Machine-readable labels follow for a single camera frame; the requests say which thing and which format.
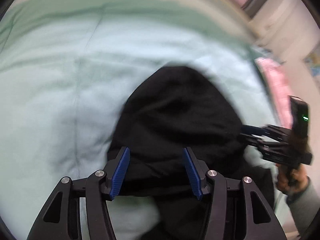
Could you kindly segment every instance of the pink cloth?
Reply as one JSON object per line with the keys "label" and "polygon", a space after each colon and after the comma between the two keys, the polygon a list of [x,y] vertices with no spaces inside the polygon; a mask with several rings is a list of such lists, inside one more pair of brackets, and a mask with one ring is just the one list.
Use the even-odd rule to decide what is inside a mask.
{"label": "pink cloth", "polygon": [[292,128],[290,95],[293,95],[282,66],[270,58],[257,58],[256,64],[265,76],[278,112],[281,126]]}

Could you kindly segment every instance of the light green bedsheet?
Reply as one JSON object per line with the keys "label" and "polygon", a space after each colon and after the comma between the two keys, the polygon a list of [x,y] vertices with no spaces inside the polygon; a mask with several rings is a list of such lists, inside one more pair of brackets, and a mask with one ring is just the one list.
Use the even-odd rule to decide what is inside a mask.
{"label": "light green bedsheet", "polygon": [[[0,215],[18,240],[63,176],[106,163],[126,99],[161,66],[201,71],[249,125],[276,124],[248,46],[159,0],[29,0],[0,22]],[[252,163],[269,165],[252,148]],[[83,238],[88,239],[84,201]],[[117,239],[159,220],[151,198],[108,203]]]}

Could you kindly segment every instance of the human hand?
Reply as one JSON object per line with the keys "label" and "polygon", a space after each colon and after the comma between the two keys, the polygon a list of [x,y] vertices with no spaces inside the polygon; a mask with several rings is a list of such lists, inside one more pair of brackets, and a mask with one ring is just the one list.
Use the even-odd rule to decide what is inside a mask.
{"label": "human hand", "polygon": [[291,171],[291,176],[297,180],[297,183],[292,186],[291,188],[288,185],[288,178],[286,176],[286,166],[276,164],[279,170],[278,174],[278,182],[276,184],[276,187],[278,190],[280,190],[282,193],[287,193],[291,191],[292,193],[299,193],[305,190],[308,186],[308,176],[306,168],[300,164],[299,168],[297,170]]}

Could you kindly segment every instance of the black bracket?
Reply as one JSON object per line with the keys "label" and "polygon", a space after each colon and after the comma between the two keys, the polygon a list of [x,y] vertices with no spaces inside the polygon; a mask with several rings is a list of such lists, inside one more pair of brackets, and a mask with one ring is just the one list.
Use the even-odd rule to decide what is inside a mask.
{"label": "black bracket", "polygon": [[[270,124],[262,128],[243,125],[239,140],[247,145],[256,147],[257,150],[262,153],[264,160],[283,164],[295,169],[300,163],[310,165],[312,153],[309,151],[301,153],[292,147],[288,142],[290,133],[290,129]],[[276,142],[264,141],[260,138],[261,136],[269,137],[276,140]]]}
{"label": "black bracket", "polygon": [[119,194],[130,161],[130,151],[122,147],[116,159],[88,178],[72,181],[63,177],[39,212],[27,240],[81,240],[80,198],[86,198],[91,240],[116,240],[106,200]]}
{"label": "black bracket", "polygon": [[[226,239],[225,224],[229,198],[236,199],[231,239],[287,239],[272,208],[251,178],[228,179],[216,171],[209,170],[205,162],[196,159],[190,147],[185,148],[183,154],[194,195],[201,200],[203,195],[211,194],[210,214],[202,233],[204,240]],[[201,183],[202,174],[205,175],[205,183]]]}

